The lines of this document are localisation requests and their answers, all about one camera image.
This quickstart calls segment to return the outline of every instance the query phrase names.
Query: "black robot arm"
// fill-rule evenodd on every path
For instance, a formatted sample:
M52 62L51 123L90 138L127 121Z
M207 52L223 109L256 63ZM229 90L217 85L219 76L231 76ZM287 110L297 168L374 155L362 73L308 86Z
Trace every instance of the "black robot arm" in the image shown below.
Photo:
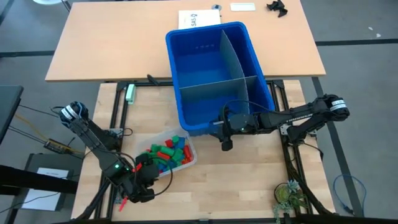
M218 128L212 135L222 142L222 150L228 151L233 147L232 135L269 134L284 126L283 133L288 135L289 142L300 144L307 133L322 128L328 121L344 121L348 116L344 100L336 95L324 95L311 103L283 112L229 115L229 109L225 106L221 109L218 120L213 122ZM305 118L309 119L298 126L290 125L293 121Z
M88 118L88 110L83 103L70 103L59 112L59 116L62 124L73 131L97 157L99 168L107 179L107 185L100 191L102 194L109 184L113 184L122 197L134 203L154 199L154 190L149 187L157 180L159 170L153 159L141 154L135 159L131 158L134 163L132 166L122 157L118 134L98 127ZM90 217L94 207L90 204L80 218Z

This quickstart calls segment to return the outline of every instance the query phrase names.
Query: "small plant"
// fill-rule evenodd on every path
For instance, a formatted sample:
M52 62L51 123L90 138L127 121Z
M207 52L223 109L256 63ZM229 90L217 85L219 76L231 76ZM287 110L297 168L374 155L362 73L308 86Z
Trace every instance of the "small plant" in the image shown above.
M305 195L301 191L299 183L295 180L279 184L274 190L274 196L278 202L273 209L277 224L280 224L279 211L289 213L295 208L307 207L303 201Z

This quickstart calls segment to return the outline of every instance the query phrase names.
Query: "wooden desk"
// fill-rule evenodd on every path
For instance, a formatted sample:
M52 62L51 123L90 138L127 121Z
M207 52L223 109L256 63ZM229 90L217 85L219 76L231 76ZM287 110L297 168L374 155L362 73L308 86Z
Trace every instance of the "wooden desk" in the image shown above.
M254 2L256 10L233 12L231 2ZM49 82L169 78L166 34L178 27L178 11L222 6L221 22L248 28L267 77L325 74L299 0L284 0L289 13L266 9L272 0L76 2L45 78Z
M299 81L284 82L289 105L304 104ZM115 91L114 83L102 84L99 89L93 120L102 128L109 127ZM135 143L179 125L172 87L138 87L136 96L134 105L128 106L126 117L126 127L132 128L134 134L124 137L122 148L129 154L133 153ZM272 218L273 190L287 181L279 133L233 136L233 140L234 148L223 152L214 137L194 137L198 162L176 172L171 187L155 200L127 203L122 212L114 206L112 220ZM306 142L316 146L312 138ZM308 186L327 209L334 211L318 151L303 145L300 153ZM86 157L81 170L72 218L79 216L91 202L101 177L98 160L92 154ZM157 181L155 192L168 182L168 176ZM107 204L104 200L103 214Z

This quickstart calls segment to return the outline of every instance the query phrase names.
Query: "white paper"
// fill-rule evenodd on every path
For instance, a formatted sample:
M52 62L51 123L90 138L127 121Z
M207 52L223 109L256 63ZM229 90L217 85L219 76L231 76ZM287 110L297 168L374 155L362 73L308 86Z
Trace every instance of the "white paper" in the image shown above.
M231 3L231 11L255 11L254 3Z
M180 10L178 12L178 29L188 29L220 24L220 11L209 10Z
M44 175L50 175L52 177L66 179L66 176L68 175L69 171L41 167L38 169L37 173L44 174ZM48 195L53 195L55 193L56 192L51 192L51 191L46 191L46 190L29 189L24 202L28 202L37 197L45 197ZM58 194L50 196L50 197L38 198L34 201L22 204L22 208L55 211L60 196L61 196L61 193L58 193Z

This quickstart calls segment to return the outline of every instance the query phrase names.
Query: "blue plastic bin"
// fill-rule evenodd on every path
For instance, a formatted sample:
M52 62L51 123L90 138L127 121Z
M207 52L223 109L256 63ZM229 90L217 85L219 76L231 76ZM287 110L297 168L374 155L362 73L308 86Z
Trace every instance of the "blue plastic bin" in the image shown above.
M243 73L230 72L220 50L223 35L228 37ZM248 31L241 22L173 30L166 35L178 118L191 136L210 134L210 121L229 100L241 99L274 110L266 81L252 47ZM233 102L228 107L236 113L264 109Z

